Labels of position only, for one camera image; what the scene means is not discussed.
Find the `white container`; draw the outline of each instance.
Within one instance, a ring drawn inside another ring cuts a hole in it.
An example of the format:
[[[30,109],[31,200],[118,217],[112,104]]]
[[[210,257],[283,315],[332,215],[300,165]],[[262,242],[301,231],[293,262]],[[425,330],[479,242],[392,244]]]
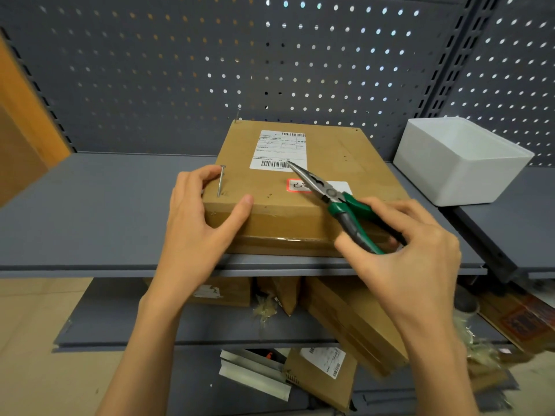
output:
[[[393,164],[436,206],[461,206],[495,201],[533,156],[464,118],[415,118]]]

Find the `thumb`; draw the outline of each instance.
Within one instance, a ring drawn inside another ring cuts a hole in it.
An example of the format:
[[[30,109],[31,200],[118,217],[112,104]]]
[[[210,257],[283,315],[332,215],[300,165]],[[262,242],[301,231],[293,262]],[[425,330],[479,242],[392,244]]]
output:
[[[253,208],[254,198],[252,195],[247,194],[244,196],[233,208],[229,217],[224,223],[216,229],[217,236],[222,240],[223,243],[228,246],[232,243],[233,238],[241,229],[243,223],[246,222],[250,216],[250,211]]]
[[[376,256],[364,251],[361,247],[354,243],[349,235],[341,232],[334,242],[337,251],[349,262],[351,267],[356,271],[358,276],[365,276],[369,268],[372,267]]]

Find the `metal nail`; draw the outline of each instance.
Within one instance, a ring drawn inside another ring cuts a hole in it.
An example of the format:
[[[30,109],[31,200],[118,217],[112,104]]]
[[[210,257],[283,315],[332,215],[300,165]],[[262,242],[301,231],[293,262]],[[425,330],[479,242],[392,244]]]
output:
[[[220,194],[221,194],[221,181],[224,178],[224,168],[225,168],[225,165],[220,165],[220,166],[221,166],[221,173],[220,173],[220,182],[218,183],[218,195],[217,195],[217,197],[219,197]]]

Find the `fingernail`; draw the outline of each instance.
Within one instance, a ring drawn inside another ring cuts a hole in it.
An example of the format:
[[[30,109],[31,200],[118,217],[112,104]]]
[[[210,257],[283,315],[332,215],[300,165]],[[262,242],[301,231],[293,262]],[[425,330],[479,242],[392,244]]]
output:
[[[246,196],[244,196],[241,199],[242,202],[247,203],[247,204],[254,204],[254,197],[250,194],[247,194]]]

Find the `tile floor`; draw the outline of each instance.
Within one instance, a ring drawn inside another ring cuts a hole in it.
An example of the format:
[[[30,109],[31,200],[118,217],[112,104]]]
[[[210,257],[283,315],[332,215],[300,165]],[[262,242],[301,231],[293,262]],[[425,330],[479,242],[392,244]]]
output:
[[[0,279],[0,416],[93,415],[121,352],[51,353],[90,279]],[[555,415],[555,353],[513,369],[504,416]]]

